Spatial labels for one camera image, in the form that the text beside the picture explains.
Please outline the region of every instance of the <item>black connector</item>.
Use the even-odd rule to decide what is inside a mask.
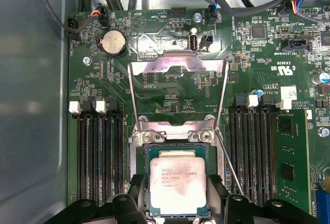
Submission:
[[[203,35],[200,42],[200,50],[208,51],[208,48],[213,43],[213,35]]]
[[[101,14],[98,15],[98,22],[101,24],[102,27],[109,27],[109,17],[108,13],[106,12],[105,8],[101,5],[100,8]]]
[[[207,9],[206,22],[208,25],[215,25],[218,19],[218,12],[215,5],[209,5]]]
[[[192,51],[197,51],[197,36],[189,35],[188,37],[188,49]]]
[[[306,39],[286,40],[280,44],[281,51],[306,50],[312,51],[312,43]]]
[[[79,23],[75,18],[68,18],[68,27],[72,29],[78,29]],[[72,41],[79,41],[79,33],[68,32],[68,36]]]
[[[187,17],[187,8],[186,7],[172,7],[171,8],[171,18],[186,18]]]

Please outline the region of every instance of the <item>integrated circuit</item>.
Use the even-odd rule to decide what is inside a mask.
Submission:
[[[294,181],[294,167],[286,163],[282,163],[281,175],[284,179]]]
[[[321,45],[330,46],[330,31],[321,32]]]
[[[265,25],[252,25],[252,39],[265,39],[266,26]]]
[[[292,120],[290,118],[280,118],[278,120],[278,131],[292,133]]]

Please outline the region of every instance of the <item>capacitor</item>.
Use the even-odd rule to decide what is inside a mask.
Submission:
[[[317,73],[317,74],[314,74],[311,81],[315,85],[325,84],[325,83],[328,83],[330,81],[330,75],[327,74],[327,73]]]
[[[261,98],[261,96],[264,94],[263,90],[253,90],[251,92],[251,95],[257,95],[258,98]]]

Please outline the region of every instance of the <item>screw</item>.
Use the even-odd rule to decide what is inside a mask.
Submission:
[[[85,66],[89,66],[89,65],[92,64],[92,58],[91,58],[91,57],[88,57],[88,56],[84,57],[84,58],[82,59],[82,61],[83,61],[83,64],[84,64]]]
[[[282,207],[283,206],[280,202],[277,202],[277,201],[273,201],[272,205],[275,206],[275,207]]]
[[[201,133],[201,140],[203,142],[209,142],[209,141],[211,141],[211,139],[212,139],[212,135],[210,132],[204,131]]]
[[[327,137],[329,135],[330,135],[330,130],[329,129],[327,129],[326,127],[319,128],[319,136]]]
[[[154,136],[153,136],[153,134],[150,133],[150,132],[145,132],[145,133],[142,135],[142,140],[143,140],[143,142],[145,142],[145,143],[150,143],[150,142],[153,141],[153,139],[154,139]]]
[[[233,199],[235,201],[242,201],[243,200],[243,198],[241,198],[240,196],[233,196]]]
[[[200,13],[195,13],[193,19],[196,23],[200,23],[203,20],[203,16]]]

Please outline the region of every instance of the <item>chip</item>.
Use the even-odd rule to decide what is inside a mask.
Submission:
[[[265,39],[266,38],[266,26],[265,25],[253,25],[252,26],[252,38],[253,39]]]
[[[292,120],[290,118],[281,118],[278,120],[278,131],[292,133]]]
[[[282,163],[281,168],[282,178],[294,182],[294,167],[286,163]]]
[[[321,32],[321,45],[330,46],[330,31]]]
[[[238,63],[237,62],[231,62],[231,63],[229,63],[229,70],[231,70],[231,71],[238,71]]]

